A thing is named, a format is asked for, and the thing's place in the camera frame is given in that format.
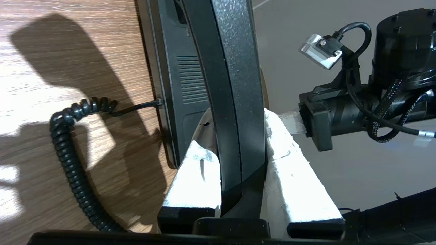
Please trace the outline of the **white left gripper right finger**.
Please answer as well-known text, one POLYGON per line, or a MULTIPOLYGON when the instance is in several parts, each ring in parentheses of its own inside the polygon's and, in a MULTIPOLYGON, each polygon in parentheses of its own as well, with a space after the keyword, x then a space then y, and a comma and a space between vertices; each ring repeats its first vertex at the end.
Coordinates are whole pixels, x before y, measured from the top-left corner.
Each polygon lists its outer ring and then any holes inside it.
POLYGON ((279 116, 264 110, 263 220, 273 239, 343 239, 345 220, 279 116))

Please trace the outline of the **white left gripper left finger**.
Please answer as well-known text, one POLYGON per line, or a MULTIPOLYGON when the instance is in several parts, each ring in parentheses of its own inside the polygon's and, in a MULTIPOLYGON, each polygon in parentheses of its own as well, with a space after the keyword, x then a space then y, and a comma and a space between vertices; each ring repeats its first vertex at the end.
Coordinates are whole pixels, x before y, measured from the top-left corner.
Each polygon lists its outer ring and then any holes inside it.
POLYGON ((191 234, 196 220, 221 216, 221 168, 212 112, 200 119, 157 216, 162 234, 191 234))

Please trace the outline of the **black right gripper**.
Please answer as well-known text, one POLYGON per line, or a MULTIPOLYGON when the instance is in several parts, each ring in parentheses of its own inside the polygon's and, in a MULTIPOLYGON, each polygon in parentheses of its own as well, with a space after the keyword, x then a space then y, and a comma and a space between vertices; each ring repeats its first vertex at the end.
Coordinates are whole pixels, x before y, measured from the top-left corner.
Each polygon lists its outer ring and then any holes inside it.
POLYGON ((318 86, 299 95, 299 109, 278 115, 291 135, 312 138, 319 152, 333 149, 333 137, 365 130, 367 118, 346 88, 318 86))

